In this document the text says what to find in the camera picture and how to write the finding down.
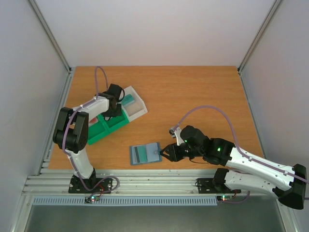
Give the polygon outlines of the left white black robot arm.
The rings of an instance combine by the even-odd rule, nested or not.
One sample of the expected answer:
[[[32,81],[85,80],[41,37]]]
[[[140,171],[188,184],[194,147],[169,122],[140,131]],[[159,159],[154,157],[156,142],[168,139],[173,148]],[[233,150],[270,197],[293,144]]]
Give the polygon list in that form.
[[[59,111],[53,142],[67,155],[78,185],[85,192],[93,192],[98,186],[95,169],[86,152],[89,122],[101,114],[120,116],[120,101],[124,96],[123,88],[110,84],[107,91],[97,92],[88,102],[74,108],[63,107]]]

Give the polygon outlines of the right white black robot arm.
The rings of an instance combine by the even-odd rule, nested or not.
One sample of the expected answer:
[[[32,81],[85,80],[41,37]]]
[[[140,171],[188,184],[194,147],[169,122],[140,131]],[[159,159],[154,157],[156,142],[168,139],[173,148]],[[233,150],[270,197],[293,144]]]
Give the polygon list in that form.
[[[222,138],[208,138],[193,126],[169,131],[176,139],[159,154],[171,162],[201,157],[218,165],[211,186],[224,194],[246,190],[268,194],[281,204],[296,210],[304,209],[307,170],[301,164],[277,164],[247,152]]]

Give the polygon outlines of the teal striped card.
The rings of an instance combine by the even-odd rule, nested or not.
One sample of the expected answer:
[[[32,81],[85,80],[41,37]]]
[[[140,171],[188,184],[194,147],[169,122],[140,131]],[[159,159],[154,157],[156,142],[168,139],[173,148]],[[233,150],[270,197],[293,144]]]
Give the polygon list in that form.
[[[135,161],[137,164],[147,162],[147,152],[144,145],[134,147]]]

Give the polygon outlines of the blue card holder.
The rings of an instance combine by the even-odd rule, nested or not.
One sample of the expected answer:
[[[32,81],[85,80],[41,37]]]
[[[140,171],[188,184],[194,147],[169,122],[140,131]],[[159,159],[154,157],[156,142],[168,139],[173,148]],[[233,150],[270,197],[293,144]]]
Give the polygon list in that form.
[[[158,142],[130,146],[130,164],[134,166],[161,162],[162,157],[159,154],[160,151],[161,147]]]

